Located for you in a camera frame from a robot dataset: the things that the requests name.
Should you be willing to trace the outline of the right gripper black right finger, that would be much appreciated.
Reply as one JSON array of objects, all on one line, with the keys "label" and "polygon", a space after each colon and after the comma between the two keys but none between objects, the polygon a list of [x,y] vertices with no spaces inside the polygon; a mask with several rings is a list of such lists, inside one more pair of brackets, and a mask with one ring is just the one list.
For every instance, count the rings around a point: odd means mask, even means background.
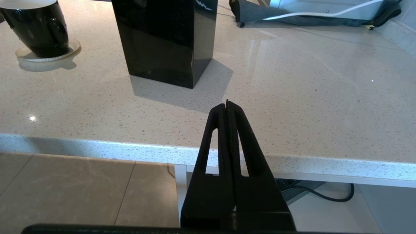
[{"label": "right gripper black right finger", "polygon": [[228,144],[238,212],[289,214],[242,108],[228,101]]}]

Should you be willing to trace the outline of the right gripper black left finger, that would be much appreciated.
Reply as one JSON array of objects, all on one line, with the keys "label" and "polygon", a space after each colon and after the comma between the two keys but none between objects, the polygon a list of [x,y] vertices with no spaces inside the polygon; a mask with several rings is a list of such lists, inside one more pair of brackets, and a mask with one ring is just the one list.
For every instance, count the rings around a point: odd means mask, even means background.
[{"label": "right gripper black left finger", "polygon": [[[209,112],[193,175],[181,209],[181,228],[226,228],[234,209],[233,173],[226,130],[226,106]],[[206,174],[214,130],[217,130],[218,176]]]}]

